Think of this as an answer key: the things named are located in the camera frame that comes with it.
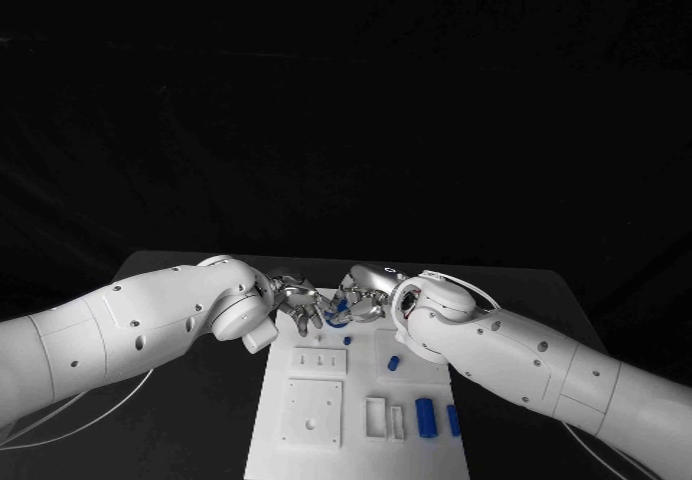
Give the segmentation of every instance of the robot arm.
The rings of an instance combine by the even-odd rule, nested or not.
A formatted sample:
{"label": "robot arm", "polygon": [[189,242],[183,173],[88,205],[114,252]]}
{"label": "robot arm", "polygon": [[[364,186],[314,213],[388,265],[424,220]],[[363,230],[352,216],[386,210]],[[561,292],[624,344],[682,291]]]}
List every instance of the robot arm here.
{"label": "robot arm", "polygon": [[[398,273],[392,272],[367,266],[352,269],[340,291],[360,289],[370,296],[347,301],[341,312],[331,308],[331,323],[357,318],[352,311],[377,288],[372,278],[382,283]],[[661,478],[692,478],[690,388],[499,306],[483,310],[467,290],[434,272],[406,277],[380,293],[388,294],[383,312],[392,315],[396,340],[418,356],[450,363],[504,400],[592,434]]]}
{"label": "robot arm", "polygon": [[279,307],[303,325],[323,298],[308,282],[269,278],[228,256],[127,278],[49,311],[0,323],[0,429],[62,399],[147,372],[204,333],[277,338]]}

